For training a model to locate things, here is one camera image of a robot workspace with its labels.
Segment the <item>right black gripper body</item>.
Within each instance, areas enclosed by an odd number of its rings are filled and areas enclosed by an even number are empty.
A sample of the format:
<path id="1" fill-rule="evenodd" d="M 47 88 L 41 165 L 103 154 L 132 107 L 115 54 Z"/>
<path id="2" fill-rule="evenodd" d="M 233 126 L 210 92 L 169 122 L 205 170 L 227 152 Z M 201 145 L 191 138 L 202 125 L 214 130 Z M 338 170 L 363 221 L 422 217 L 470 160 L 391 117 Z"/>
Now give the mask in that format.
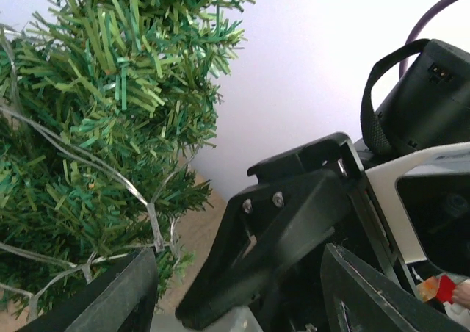
<path id="1" fill-rule="evenodd" d="M 350 201 L 333 233 L 296 263 L 253 306 L 266 331 L 331 331 L 321 282 L 326 245 L 341 246 L 414 297 L 409 269 L 377 202 L 355 145 L 336 133 L 265 159 L 248 170 L 260 184 L 317 170 L 332 170 Z"/>

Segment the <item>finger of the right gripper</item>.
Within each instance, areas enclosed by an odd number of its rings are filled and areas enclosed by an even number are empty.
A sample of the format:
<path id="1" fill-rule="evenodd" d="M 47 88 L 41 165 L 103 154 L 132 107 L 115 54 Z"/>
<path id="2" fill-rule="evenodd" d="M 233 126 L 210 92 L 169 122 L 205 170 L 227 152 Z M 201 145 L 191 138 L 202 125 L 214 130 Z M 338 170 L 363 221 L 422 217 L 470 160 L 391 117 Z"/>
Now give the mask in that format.
<path id="1" fill-rule="evenodd" d="M 345 216 L 345 191 L 332 170 L 248 187 L 227 204 L 209 255 L 176 308 L 204 329 L 247 305 L 326 240 Z"/>

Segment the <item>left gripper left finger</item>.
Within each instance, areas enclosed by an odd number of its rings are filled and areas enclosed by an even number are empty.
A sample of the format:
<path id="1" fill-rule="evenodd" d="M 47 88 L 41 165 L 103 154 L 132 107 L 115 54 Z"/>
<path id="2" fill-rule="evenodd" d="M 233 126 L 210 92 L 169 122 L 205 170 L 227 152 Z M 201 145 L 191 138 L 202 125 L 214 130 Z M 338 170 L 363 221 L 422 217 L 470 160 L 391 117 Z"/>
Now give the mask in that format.
<path id="1" fill-rule="evenodd" d="M 158 280 L 153 249 L 135 250 L 74 296 L 20 330 L 149 331 Z"/>

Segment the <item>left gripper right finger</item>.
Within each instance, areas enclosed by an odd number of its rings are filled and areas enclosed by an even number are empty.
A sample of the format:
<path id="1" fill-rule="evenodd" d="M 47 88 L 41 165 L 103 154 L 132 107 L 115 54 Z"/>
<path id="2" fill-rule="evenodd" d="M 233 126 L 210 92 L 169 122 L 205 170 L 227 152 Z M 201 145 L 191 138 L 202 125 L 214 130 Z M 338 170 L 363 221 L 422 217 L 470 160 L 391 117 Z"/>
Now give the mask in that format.
<path id="1" fill-rule="evenodd" d="M 328 244 L 321 282 L 331 331 L 465 331 L 341 246 Z"/>

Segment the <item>small green christmas tree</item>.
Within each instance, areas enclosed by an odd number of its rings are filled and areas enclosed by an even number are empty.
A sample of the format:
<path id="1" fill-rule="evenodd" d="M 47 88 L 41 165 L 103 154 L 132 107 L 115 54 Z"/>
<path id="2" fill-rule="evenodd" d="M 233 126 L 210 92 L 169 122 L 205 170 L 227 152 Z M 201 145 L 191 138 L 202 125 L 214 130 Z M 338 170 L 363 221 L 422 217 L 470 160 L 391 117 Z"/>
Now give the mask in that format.
<path id="1" fill-rule="evenodd" d="M 28 322 L 151 248 L 158 296 L 192 261 L 176 225 L 209 202 L 212 146 L 255 0 L 48 0 L 1 28 L 1 310 Z"/>

